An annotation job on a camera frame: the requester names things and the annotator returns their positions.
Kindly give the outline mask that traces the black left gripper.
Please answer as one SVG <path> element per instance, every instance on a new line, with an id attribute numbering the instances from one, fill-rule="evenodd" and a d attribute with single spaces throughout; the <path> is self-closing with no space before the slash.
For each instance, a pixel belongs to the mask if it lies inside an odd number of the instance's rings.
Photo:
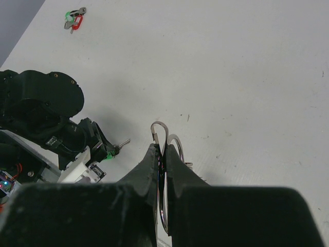
<path id="1" fill-rule="evenodd" d="M 99 125 L 71 122 L 59 148 L 65 170 L 89 148 L 86 166 L 115 156 Z M 1 246 L 156 246 L 158 146 L 116 183 L 29 184 L 1 214 Z"/>

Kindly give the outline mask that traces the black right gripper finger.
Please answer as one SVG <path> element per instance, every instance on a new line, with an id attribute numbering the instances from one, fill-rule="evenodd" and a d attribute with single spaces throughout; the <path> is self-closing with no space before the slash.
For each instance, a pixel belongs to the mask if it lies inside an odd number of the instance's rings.
<path id="1" fill-rule="evenodd" d="M 323 246 L 304 198 L 287 187 L 211 186 L 166 151 L 173 246 Z"/>

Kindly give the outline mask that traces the silver keyring with keys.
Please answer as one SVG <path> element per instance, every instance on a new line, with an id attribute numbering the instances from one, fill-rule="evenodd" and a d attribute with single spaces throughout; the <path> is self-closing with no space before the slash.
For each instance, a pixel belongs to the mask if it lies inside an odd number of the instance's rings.
<path id="1" fill-rule="evenodd" d="M 155 125 L 163 127 L 165 132 L 165 140 L 162 149 L 160 148 L 160 142 L 158 134 L 155 131 Z M 193 170 L 193 163 L 185 162 L 184 151 L 182 148 L 181 141 L 176 134 L 169 134 L 169 129 L 167 125 L 161 121 L 155 121 L 151 124 L 151 133 L 153 141 L 156 145 L 159 146 L 159 158 L 158 158 L 158 208 L 162 226 L 164 231 L 169 235 L 169 223 L 168 223 L 168 207 L 167 198 L 165 197 L 166 190 L 166 181 L 167 181 L 167 165 L 166 165 L 166 150 L 168 145 L 174 140 L 178 147 L 178 155 L 180 160 L 191 170 Z"/>

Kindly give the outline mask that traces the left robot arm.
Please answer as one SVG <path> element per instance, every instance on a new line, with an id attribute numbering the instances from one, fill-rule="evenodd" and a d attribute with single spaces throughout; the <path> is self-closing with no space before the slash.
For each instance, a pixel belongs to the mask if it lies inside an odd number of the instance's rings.
<path id="1" fill-rule="evenodd" d="M 99 125 L 89 118 L 72 121 L 84 106 L 77 82 L 61 72 L 1 72 L 1 190 L 42 180 L 52 167 L 25 145 L 22 137 L 58 156 L 59 183 L 98 183 L 99 163 L 117 154 Z"/>

